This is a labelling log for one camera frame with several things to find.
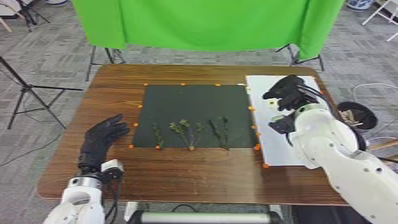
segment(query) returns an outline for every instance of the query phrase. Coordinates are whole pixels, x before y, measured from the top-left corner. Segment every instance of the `tripod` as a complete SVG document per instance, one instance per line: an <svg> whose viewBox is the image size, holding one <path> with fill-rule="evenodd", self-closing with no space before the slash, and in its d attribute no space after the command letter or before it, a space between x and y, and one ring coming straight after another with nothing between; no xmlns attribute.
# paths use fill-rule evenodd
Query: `tripod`
<svg viewBox="0 0 398 224"><path fill-rule="evenodd" d="M289 48L289 50L290 50L290 58L292 58L292 64L290 64L290 66L294 66L294 65L301 65L301 64L306 63L308 61L314 61L314 60L319 59L319 61L321 61L321 69L322 69L322 71L326 71L324 59L322 59L321 54L319 54L319 56L317 56L315 58L312 58L312 59L301 61L301 60L299 60L299 53L298 53L298 55L294 55L294 50L292 50L290 44L287 44L285 47L280 48L276 52L282 52L282 51L285 50L285 48Z"/></svg>
<svg viewBox="0 0 398 224"><path fill-rule="evenodd" d="M47 23L51 23L51 21L49 21L47 17L40 14L40 12L35 10L35 8L29 6L29 4L22 0L17 0L17 2L22 7L22 14L24 14L26 21L28 21L29 32L33 32L31 25L38 25L38 22L36 22L38 17L42 17L42 19L47 21Z"/></svg>
<svg viewBox="0 0 398 224"><path fill-rule="evenodd" d="M19 75L19 73L17 73L17 71L15 71L15 69L13 69L12 65L10 65L10 63L8 63L8 61L4 60L4 57L0 57L0 63L3 63L6 69L10 70L10 72L12 72L13 76L15 76L15 78L17 78L19 85L22 86L22 94L20 94L20 98L19 98L19 102L17 102L17 108L15 108L15 112L13 112L13 116L12 116L12 120L10 120L10 126L8 126L8 129L12 129L12 127L13 127L13 123L15 123L15 119L17 119L17 115L19 115L19 114L29 113L29 112L33 112L33 111L42 111L42 110L47 110L47 111L49 111L49 113L52 114L54 119L56 119L56 121L60 122L63 128L67 128L67 126L65 126L65 124L63 124L63 122L61 122L61 120L60 120L60 118L58 118L58 115L54 114L54 111L52 111L51 107L52 107L52 105L54 105L54 103L56 103L56 101L58 101L58 99L60 99L63 93L67 92L67 90L72 90L72 91L84 91L84 90L83 90L83 89L75 89L75 88L63 88L63 87L54 87L54 86L36 86L36 85L31 85L31 84L26 82L26 80L22 79L22 76ZM58 96L56 96L56 98L52 99L52 101L51 101L49 104L45 103L45 101L44 101L44 99L42 99L38 93L35 92L35 89L58 89L58 90L61 90ZM42 104L44 107L42 107L42 108L36 108L36 109L33 109L33 110L24 110L24 111L20 111L22 100L24 100L24 96L26 96L28 93L33 95L33 97L35 97L35 99L38 100L38 102L40 102L40 104Z"/></svg>

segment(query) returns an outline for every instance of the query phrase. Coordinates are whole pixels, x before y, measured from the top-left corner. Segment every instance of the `light stand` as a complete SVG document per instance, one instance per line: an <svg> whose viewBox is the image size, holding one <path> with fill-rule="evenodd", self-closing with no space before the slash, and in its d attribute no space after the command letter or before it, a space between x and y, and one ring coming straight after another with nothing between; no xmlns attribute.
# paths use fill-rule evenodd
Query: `light stand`
<svg viewBox="0 0 398 224"><path fill-rule="evenodd" d="M115 55L111 54L111 49L109 48L106 48L106 52L107 52L111 64L116 64L116 56L122 59L122 63L120 64L125 64L127 61L125 61L125 58L122 56L122 50L113 49ZM86 74L86 82L90 82L90 80L91 80L91 69L93 69L93 66L95 65L104 65L104 64L95 62L95 57L97 57L97 46L93 46L93 50L91 50L91 63L90 63L90 69L88 69L88 74Z"/></svg>
<svg viewBox="0 0 398 224"><path fill-rule="evenodd" d="M4 57L0 57L0 63L3 63L3 65L4 65L4 67L8 68L12 74L13 74L15 78L17 78L19 84L20 84L20 86L22 86L22 94L20 94L20 98L19 98L19 102L17 102L17 108L15 108L15 112L13 112L13 116L12 116L12 121L10 121L8 129L12 129L12 127L13 127L15 118L17 118L17 115L19 115L19 114L29 113L29 112L33 112L33 111L42 111L42 110L47 110L47 111L49 111L49 113L52 114L54 119L58 120L58 122L60 122L63 128L67 128L67 126L65 126L65 124L63 124L63 122L61 122L61 120L60 120L60 118L58 118L58 115L54 114L54 111L52 111L51 107L52 107L52 105L54 105L54 103L56 103L56 101L58 101L58 99L60 99L63 93L67 92L67 90L72 90L72 91L84 91L84 90L83 90L83 89L77 89L77 88L63 88L63 87L54 87L54 86L36 86L36 85L31 85L31 84L26 82L26 80L22 79L22 76L19 75L19 73L17 73L17 71L15 71L15 69L13 69L12 65L10 65L10 63L8 63L8 61L4 60ZM52 99L52 101L51 101L49 104L45 103L45 101L44 101L44 99L42 99L38 93L35 92L35 88L36 88L36 89L58 89L58 90L61 90L58 96L56 96L56 98ZM38 102L40 102L40 104L42 104L44 107L42 107L42 108L36 108L36 109L33 109L33 110L24 110L24 111L20 111L22 100L24 100L24 96L26 96L28 93L33 95L33 97L35 97L35 99L38 100Z"/></svg>
<svg viewBox="0 0 398 224"><path fill-rule="evenodd" d="M29 32L33 32L31 25L38 25L38 22L36 22L38 17L42 17L42 19L47 21L47 23L51 23L51 21L49 21L47 17L40 14L40 12L35 10L31 5L22 0L17 0L17 2L19 2L20 7L22 7L22 14L24 14L26 21L28 21Z"/></svg>
<svg viewBox="0 0 398 224"><path fill-rule="evenodd" d="M312 59L301 61L301 60L299 60L299 53L298 53L298 55L294 55L294 50L292 50L290 44L287 44L285 47L280 48L276 52L282 52L282 51L285 50L285 48L289 48L289 50L290 50L290 58L292 58L290 66L294 66L294 65L301 65L301 64L306 63L308 61L314 61L314 60L319 59L319 61L321 61L321 69L322 69L322 71L326 71L324 59L322 59L321 54L319 54L319 56L317 56L315 58L312 58Z"/></svg>

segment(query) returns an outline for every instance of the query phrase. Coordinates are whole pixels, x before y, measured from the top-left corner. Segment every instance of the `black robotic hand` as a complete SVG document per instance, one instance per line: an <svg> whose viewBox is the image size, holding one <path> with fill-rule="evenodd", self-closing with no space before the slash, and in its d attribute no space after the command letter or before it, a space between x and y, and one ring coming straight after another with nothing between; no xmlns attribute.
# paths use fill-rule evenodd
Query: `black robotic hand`
<svg viewBox="0 0 398 224"><path fill-rule="evenodd" d="M278 110L298 110L308 103L319 102L317 99L305 94L299 87L306 86L305 79L296 75L287 76L264 95L264 99L278 98Z"/></svg>
<svg viewBox="0 0 398 224"><path fill-rule="evenodd" d="M111 145L131 131L127 123L118 123L122 118L123 115L118 114L86 132L86 141L79 157L79 168L84 173L102 170Z"/></svg>

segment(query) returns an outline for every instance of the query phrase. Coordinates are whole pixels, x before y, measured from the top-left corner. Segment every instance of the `wooden table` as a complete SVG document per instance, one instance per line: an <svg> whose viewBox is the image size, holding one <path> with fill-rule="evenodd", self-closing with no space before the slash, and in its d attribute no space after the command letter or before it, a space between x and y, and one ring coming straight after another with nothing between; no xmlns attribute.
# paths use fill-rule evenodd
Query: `wooden table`
<svg viewBox="0 0 398 224"><path fill-rule="evenodd" d="M139 121L145 83L237 84L246 75L314 75L314 69L264 66L106 65L63 137L58 153L40 182L40 195L61 198L77 173L84 133L118 113L131 126ZM116 142L109 159L125 164L122 199L131 201L346 204L324 171L305 167L264 168L262 151L253 149L131 149L134 132Z"/></svg>

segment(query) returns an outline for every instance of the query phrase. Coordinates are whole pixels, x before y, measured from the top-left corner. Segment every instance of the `dark green mat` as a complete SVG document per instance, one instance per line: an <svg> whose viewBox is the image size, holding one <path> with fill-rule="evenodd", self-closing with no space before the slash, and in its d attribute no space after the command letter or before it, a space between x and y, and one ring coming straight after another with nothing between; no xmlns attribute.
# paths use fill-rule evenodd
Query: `dark green mat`
<svg viewBox="0 0 398 224"><path fill-rule="evenodd" d="M134 137L136 147L154 148L157 146L154 131L154 123L157 123L166 141L164 147L186 148L184 140L170 128L171 122L179 123L186 119L193 126L198 122L205 126L198 147L219 148L221 142L211 126L211 119L218 117L228 118L228 147L255 147L259 139L251 128L253 117L246 87L237 85L221 87L211 85L148 86Z"/></svg>

